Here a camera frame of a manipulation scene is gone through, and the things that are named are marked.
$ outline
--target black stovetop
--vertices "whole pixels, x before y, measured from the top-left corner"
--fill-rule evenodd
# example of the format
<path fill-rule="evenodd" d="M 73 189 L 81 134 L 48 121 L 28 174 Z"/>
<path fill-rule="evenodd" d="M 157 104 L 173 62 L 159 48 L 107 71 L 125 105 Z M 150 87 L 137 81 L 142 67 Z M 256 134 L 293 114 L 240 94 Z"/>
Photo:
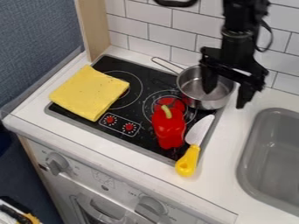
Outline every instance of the black stovetop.
<path fill-rule="evenodd" d="M 95 130 L 99 133 L 105 132 L 109 134 L 109 140 L 124 144 L 133 150 L 138 149 L 153 158 L 160 158 L 155 156 L 160 154 L 177 161 L 189 146 L 186 143 L 172 150 L 163 150 L 159 147 L 151 125 L 151 115 L 160 104 L 176 104 L 185 107 L 186 132 L 203 117 L 215 113 L 215 111 L 197 110 L 184 105 L 177 90 L 176 76 L 170 73 L 107 55 L 94 64 L 94 69 L 130 83 L 129 90 L 97 122 L 90 122 L 54 103 L 48 109 L 52 114 L 58 114 L 58 117 L 68 117 L 74 125 L 80 124 L 82 127 L 83 124 L 85 130 L 93 133 Z"/>

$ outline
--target red knob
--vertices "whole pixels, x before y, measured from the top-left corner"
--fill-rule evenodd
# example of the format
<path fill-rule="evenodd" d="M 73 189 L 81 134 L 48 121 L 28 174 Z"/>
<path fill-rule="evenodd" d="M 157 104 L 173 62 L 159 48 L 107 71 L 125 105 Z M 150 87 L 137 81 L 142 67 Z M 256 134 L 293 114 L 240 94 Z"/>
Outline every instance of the red knob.
<path fill-rule="evenodd" d="M 114 123 L 115 119 L 112 116 L 109 116 L 109 117 L 106 118 L 106 122 L 107 123 Z"/>
<path fill-rule="evenodd" d="M 126 123 L 126 124 L 125 124 L 125 129 L 126 129 L 127 131 L 131 131 L 131 130 L 134 129 L 134 125 L 133 125 L 132 123 Z"/>

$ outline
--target silver pot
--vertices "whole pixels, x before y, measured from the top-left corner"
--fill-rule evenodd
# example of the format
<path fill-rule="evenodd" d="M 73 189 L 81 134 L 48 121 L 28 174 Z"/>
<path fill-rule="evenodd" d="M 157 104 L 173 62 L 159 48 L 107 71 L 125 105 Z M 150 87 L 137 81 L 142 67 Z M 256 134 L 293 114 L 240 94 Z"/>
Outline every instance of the silver pot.
<path fill-rule="evenodd" d="M 180 66 L 160 58 L 152 58 L 152 61 L 178 74 L 177 87 L 181 92 L 183 101 L 195 109 L 220 109 L 227 103 L 235 89 L 232 80 L 219 76 L 217 87 L 206 94 L 202 88 L 202 77 L 199 66 L 191 66 L 183 69 Z"/>

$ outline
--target red pepper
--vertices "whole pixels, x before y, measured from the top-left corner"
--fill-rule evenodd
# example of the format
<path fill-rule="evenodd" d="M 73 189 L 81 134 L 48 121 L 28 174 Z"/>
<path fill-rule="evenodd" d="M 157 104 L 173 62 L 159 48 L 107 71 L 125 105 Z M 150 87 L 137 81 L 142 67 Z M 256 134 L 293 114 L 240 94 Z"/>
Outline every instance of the red pepper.
<path fill-rule="evenodd" d="M 184 143 L 186 124 L 181 110 L 163 105 L 155 111 L 151 121 L 161 148 L 168 150 Z"/>

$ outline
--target oven knob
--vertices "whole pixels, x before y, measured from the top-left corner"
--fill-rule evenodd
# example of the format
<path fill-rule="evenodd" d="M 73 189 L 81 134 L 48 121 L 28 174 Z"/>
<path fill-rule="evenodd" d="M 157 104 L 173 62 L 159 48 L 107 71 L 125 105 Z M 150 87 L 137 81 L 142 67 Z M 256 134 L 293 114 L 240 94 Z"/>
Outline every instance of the oven knob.
<path fill-rule="evenodd" d="M 135 208 L 135 212 L 155 224 L 171 224 L 164 206 L 156 199 L 143 196 Z"/>
<path fill-rule="evenodd" d="M 106 122 L 107 123 L 114 123 L 115 119 L 112 116 L 109 116 L 109 117 L 107 117 Z"/>
<path fill-rule="evenodd" d="M 45 163 L 54 176 L 70 170 L 70 164 L 68 164 L 67 160 L 56 152 L 51 152 L 45 159 Z"/>
<path fill-rule="evenodd" d="M 117 118 L 112 115 L 107 116 L 104 121 L 104 123 L 109 126 L 114 125 L 116 122 L 117 122 Z"/>
<path fill-rule="evenodd" d="M 133 123 L 130 123 L 130 122 L 126 123 L 126 124 L 125 124 L 125 129 L 126 129 L 126 131 L 131 131 L 131 130 L 133 130 L 133 129 L 134 129 L 134 124 L 133 124 Z"/>

